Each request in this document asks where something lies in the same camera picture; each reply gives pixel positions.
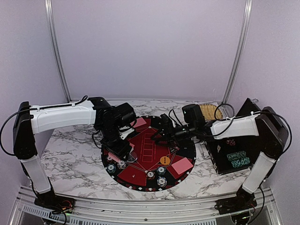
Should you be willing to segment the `red playing card deck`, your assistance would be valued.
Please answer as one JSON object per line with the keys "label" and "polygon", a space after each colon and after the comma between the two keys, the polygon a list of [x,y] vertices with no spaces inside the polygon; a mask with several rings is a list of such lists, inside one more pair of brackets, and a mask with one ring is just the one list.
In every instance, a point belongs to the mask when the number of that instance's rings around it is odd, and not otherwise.
{"label": "red playing card deck", "polygon": [[120,159],[117,156],[115,156],[114,154],[112,154],[110,152],[109,152],[108,156],[117,163],[120,161]]}

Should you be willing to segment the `orange big blind button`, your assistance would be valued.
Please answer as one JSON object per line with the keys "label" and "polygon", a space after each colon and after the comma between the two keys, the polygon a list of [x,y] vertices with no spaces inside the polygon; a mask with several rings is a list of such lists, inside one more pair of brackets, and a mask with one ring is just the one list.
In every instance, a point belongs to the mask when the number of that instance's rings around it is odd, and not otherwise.
{"label": "orange big blind button", "polygon": [[170,162],[171,162],[171,160],[168,156],[163,156],[160,158],[160,164],[162,164],[162,165],[169,165]]}

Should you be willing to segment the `green chips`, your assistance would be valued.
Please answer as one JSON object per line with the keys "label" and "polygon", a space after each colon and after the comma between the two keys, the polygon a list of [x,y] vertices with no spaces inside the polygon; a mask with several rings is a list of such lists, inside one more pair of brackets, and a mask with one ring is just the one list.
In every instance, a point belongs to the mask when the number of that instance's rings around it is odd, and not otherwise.
{"label": "green chips", "polygon": [[165,167],[159,166],[157,168],[157,174],[158,175],[164,175],[165,173],[166,173],[166,168]]}
{"label": "green chips", "polygon": [[106,170],[109,174],[113,174],[116,171],[116,166],[114,164],[109,164],[107,166]]}

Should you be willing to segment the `dealt red card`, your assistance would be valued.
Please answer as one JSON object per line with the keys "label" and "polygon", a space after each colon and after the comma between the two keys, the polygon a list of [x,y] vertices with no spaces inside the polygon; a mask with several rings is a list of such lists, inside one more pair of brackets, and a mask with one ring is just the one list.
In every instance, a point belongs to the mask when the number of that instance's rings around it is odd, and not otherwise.
{"label": "dealt red card", "polygon": [[183,159],[180,159],[179,161],[173,163],[171,167],[174,169],[174,171],[180,175],[182,173],[185,173],[189,169],[193,167],[193,164],[187,159],[186,157]]}
{"label": "dealt red card", "polygon": [[138,128],[138,127],[143,126],[145,124],[147,124],[147,122],[145,121],[145,119],[143,117],[140,117],[140,118],[136,119],[136,123],[133,126],[133,128]]}

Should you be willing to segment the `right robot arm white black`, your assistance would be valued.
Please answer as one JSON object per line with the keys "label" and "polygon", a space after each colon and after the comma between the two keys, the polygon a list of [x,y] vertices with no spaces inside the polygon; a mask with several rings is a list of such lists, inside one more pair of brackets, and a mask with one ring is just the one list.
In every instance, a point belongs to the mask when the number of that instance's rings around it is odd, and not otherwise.
{"label": "right robot arm white black", "polygon": [[181,140],[196,137],[200,141],[213,142],[235,140],[242,150],[250,154],[253,165],[249,176],[232,198],[232,206],[244,209],[254,198],[254,192],[268,178],[279,158],[292,142],[292,131],[284,117],[270,106],[259,111],[247,110],[246,114],[206,122],[199,105],[182,108],[185,125],[173,125],[166,114],[160,116],[162,127],[152,135],[156,145],[178,147]]}

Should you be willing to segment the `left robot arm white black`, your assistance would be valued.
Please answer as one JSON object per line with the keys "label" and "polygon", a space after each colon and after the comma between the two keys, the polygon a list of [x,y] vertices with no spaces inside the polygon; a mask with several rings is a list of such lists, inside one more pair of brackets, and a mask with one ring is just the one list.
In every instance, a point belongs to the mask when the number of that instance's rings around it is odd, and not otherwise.
{"label": "left robot arm white black", "polygon": [[57,105],[22,102],[14,115],[13,152],[30,178],[40,203],[54,209],[61,202],[40,161],[35,136],[58,128],[92,125],[102,134],[102,147],[118,159],[127,160],[132,146],[127,136],[137,122],[128,103],[110,105],[103,97],[83,96],[79,101]]}

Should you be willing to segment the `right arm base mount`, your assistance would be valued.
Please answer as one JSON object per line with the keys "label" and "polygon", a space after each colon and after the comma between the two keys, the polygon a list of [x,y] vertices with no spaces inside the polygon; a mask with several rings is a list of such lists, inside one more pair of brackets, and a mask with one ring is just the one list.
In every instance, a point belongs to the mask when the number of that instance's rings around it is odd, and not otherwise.
{"label": "right arm base mount", "polygon": [[220,215],[247,210],[257,206],[256,199],[252,198],[246,201],[242,197],[231,197],[216,201],[214,208],[218,210]]}

